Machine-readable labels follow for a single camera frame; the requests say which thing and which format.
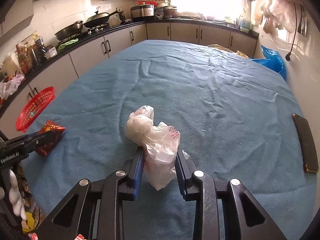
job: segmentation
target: red plastic basket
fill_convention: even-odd
[[[36,94],[21,111],[16,122],[16,130],[26,132],[38,115],[54,99],[54,87],[47,87]]]

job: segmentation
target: power cord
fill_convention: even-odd
[[[298,25],[297,8],[296,8],[296,3],[293,3],[293,4],[294,4],[294,11],[295,11],[295,14],[296,14],[296,29],[295,29],[295,31],[294,31],[294,36],[293,36],[293,42],[292,42],[291,50],[290,50],[290,52],[285,56],[286,61],[290,61],[290,55],[291,55],[291,52],[292,52],[292,49],[293,49],[294,40],[295,40],[296,34],[297,34],[297,25]]]

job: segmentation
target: wrinkled fabric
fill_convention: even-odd
[[[28,133],[48,119],[67,127],[46,160],[31,154],[23,161],[47,214],[80,179],[104,179],[133,158],[136,144],[125,125],[142,105],[156,109],[155,123],[180,131],[180,147],[199,170],[238,178],[289,240],[300,238],[312,219],[316,175],[302,168],[291,117],[302,112],[290,88],[255,62],[173,41],[144,41],[100,63],[32,124]],[[191,239],[194,215],[195,203],[183,200],[176,178],[156,191],[143,176],[138,199],[124,202],[125,236]]]

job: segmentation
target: wok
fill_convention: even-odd
[[[110,16],[120,12],[120,10],[116,10],[113,13],[109,14],[107,12],[98,13],[98,10],[99,10],[99,7],[97,8],[96,14],[89,17],[87,19],[87,22],[84,23],[84,26],[87,27],[88,29],[107,23]]]
[[[57,37],[57,39],[59,41],[63,41],[65,40],[66,38],[74,35],[74,34],[77,34],[77,33],[80,33],[82,28],[83,28],[83,24],[82,24],[83,21],[76,21],[75,23],[63,28],[62,30],[58,31],[55,36]]]

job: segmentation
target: smartphone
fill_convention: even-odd
[[[303,159],[303,169],[306,172],[317,173],[319,171],[316,146],[307,119],[293,114],[292,119],[296,126]]]

